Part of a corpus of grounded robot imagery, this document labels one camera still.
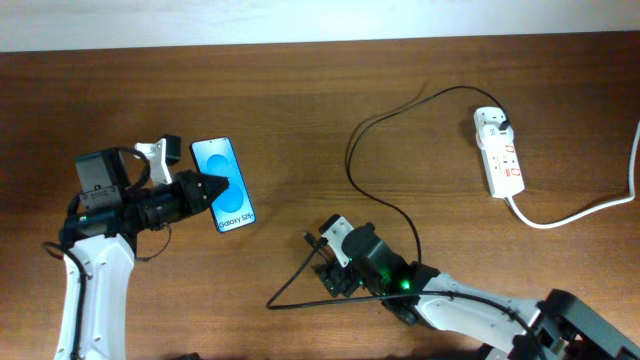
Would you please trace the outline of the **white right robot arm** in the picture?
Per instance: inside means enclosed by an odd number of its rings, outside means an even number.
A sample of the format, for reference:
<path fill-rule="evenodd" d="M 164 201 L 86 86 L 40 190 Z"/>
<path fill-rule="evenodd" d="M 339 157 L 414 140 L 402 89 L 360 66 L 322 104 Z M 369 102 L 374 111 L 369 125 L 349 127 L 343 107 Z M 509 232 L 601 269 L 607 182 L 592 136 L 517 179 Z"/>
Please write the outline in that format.
<path fill-rule="evenodd" d="M 412 326 L 460 333 L 502 359 L 636 359 L 639 347 L 572 293 L 543 300 L 492 294 L 418 262 L 407 263 L 367 223 L 338 215 L 320 229 L 335 258 L 318 275 L 332 296 L 362 287 Z"/>

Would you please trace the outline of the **blue Galaxy smartphone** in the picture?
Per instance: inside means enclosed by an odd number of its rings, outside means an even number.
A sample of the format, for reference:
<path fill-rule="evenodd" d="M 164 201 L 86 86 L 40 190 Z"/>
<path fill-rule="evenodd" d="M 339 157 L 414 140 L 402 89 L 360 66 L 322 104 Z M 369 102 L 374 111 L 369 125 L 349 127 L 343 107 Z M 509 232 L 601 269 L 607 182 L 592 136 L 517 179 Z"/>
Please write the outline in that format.
<path fill-rule="evenodd" d="M 196 169 L 219 181 L 210 210 L 220 233 L 256 222 L 256 213 L 244 181 L 234 146 L 228 137 L 203 139 L 190 145 Z"/>

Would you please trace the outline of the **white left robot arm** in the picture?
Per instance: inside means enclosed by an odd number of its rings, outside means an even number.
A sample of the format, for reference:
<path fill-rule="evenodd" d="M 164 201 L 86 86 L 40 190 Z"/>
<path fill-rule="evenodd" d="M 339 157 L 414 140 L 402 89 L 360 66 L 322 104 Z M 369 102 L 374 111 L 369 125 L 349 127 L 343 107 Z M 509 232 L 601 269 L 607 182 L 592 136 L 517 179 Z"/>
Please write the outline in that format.
<path fill-rule="evenodd" d="M 130 182 L 122 159 L 127 151 L 114 147 L 76 158 L 82 189 L 69 204 L 58 241 L 44 245 L 66 271 L 58 359 L 125 358 L 127 289 L 141 259 L 138 234 L 205 211 L 229 186 L 225 177 L 186 170 L 149 188 L 149 163 Z"/>

